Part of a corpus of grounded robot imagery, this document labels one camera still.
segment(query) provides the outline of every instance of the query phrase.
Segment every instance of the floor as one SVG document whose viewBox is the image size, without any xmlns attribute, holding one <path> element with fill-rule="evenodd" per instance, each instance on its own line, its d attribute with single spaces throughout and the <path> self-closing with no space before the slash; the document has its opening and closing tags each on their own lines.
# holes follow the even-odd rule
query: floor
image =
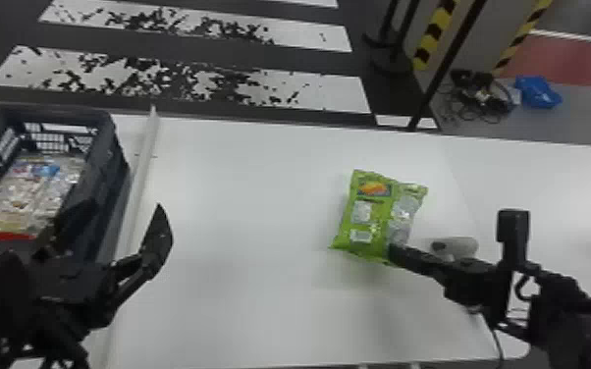
<svg viewBox="0 0 591 369">
<path fill-rule="evenodd" d="M 541 75 L 591 86 L 591 0 L 557 1 L 522 43 L 502 77 Z"/>
<path fill-rule="evenodd" d="M 0 0 L 0 101 L 316 125 L 400 125 L 410 75 L 361 35 L 386 0 Z M 435 123 L 428 120 L 428 127 Z"/>
<path fill-rule="evenodd" d="M 440 120 L 444 133 L 591 145 L 591 0 L 552 4 L 501 77 L 509 84 L 517 75 L 544 76 L 564 103 L 553 110 L 517 107 L 497 125 Z M 442 105 L 436 96 L 437 116 Z"/>
</svg>

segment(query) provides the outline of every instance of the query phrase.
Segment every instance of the yellow and black striped pole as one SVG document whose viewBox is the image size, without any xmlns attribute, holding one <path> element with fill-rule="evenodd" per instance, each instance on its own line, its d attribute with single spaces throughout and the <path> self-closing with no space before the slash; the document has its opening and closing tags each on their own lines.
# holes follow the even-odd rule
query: yellow and black striped pole
<svg viewBox="0 0 591 369">
<path fill-rule="evenodd" d="M 513 55 L 515 55 L 517 49 L 527 38 L 529 32 L 532 29 L 534 29 L 538 21 L 541 19 L 541 17 L 543 17 L 545 11 L 548 10 L 548 8 L 550 8 L 550 5 L 552 5 L 553 1 L 554 0 L 538 0 L 536 2 L 534 10 L 531 11 L 529 18 L 527 18 L 527 21 L 524 23 L 524 25 L 522 25 L 520 29 L 517 31 L 517 33 L 515 34 L 515 38 L 513 39 L 513 42 L 509 45 L 509 48 L 507 48 L 504 51 L 504 53 L 502 53 L 500 61 L 497 63 L 495 69 L 493 70 L 493 76 L 499 77 L 502 74 L 504 68 L 506 68 L 509 64 L 510 59 L 513 57 Z"/>
<path fill-rule="evenodd" d="M 458 2 L 460 0 L 441 0 L 435 12 L 433 12 L 431 22 L 424 31 L 424 36 L 419 41 L 419 46 L 414 52 L 414 58 L 412 58 L 412 65 L 416 70 L 423 71 L 428 68 L 428 63 L 438 49 L 442 35 L 452 23 L 452 15 Z"/>
</svg>

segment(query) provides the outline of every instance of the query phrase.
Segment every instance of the red floor mat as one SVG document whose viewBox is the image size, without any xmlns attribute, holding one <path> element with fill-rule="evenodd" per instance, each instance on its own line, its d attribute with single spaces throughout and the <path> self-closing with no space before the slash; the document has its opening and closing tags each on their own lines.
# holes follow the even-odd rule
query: red floor mat
<svg viewBox="0 0 591 369">
<path fill-rule="evenodd" d="M 591 85 L 591 42 L 530 35 L 501 75 L 544 76 L 552 82 Z"/>
</svg>

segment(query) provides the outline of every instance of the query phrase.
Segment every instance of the gray floor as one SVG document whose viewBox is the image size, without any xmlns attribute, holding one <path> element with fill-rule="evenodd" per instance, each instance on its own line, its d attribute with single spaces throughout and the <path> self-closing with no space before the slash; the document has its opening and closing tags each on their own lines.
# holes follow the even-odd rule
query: gray floor
<svg viewBox="0 0 591 369">
<path fill-rule="evenodd" d="M 517 107 L 497 125 L 442 123 L 445 134 L 591 145 L 591 87 L 553 84 L 564 103 L 552 110 Z M 433 103 L 434 112 L 441 105 Z"/>
<path fill-rule="evenodd" d="M 591 35 L 591 0 L 556 1 L 536 27 Z"/>
</svg>

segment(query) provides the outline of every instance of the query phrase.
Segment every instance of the item in crate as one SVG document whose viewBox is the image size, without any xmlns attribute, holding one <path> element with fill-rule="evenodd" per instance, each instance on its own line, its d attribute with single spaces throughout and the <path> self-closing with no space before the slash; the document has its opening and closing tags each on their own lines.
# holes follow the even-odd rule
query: item in crate
<svg viewBox="0 0 591 369">
<path fill-rule="evenodd" d="M 69 155 L 21 154 L 0 180 L 0 233 L 36 236 L 57 215 L 84 168 Z"/>
<path fill-rule="evenodd" d="M 421 184 L 404 184 L 355 170 L 342 224 L 331 248 L 389 263 L 388 245 L 406 246 L 414 214 L 427 193 L 428 188 Z"/>
</svg>

